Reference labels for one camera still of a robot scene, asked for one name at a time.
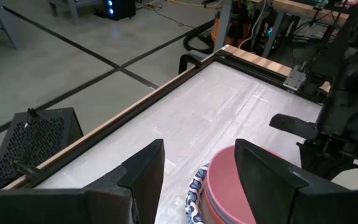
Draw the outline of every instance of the pink plastic bowl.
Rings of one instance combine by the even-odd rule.
[[[221,149],[215,154],[209,163],[206,181],[210,203],[215,204],[219,210],[217,213],[234,223],[255,223],[238,176],[234,146]]]

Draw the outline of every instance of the computer tower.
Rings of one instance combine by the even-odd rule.
[[[82,136],[73,108],[15,114],[0,147],[0,189]]]
[[[107,18],[118,21],[136,15],[135,0],[103,0]]]

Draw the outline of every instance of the patterned fabric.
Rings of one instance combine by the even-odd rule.
[[[186,198],[186,217],[188,224],[204,224],[203,216],[198,209],[200,195],[203,192],[203,182],[208,170],[208,165],[201,167],[191,180]]]

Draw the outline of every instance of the black mesh box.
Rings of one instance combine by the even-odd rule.
[[[15,114],[0,147],[0,189],[23,175],[13,160],[34,169],[82,136],[73,108]]]

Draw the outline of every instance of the mesh panel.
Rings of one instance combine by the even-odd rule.
[[[14,159],[35,168],[61,150],[65,121],[63,118],[35,119],[28,127],[17,123],[0,160],[0,179],[18,178],[20,173],[11,164]],[[0,188],[12,180],[0,180]]]

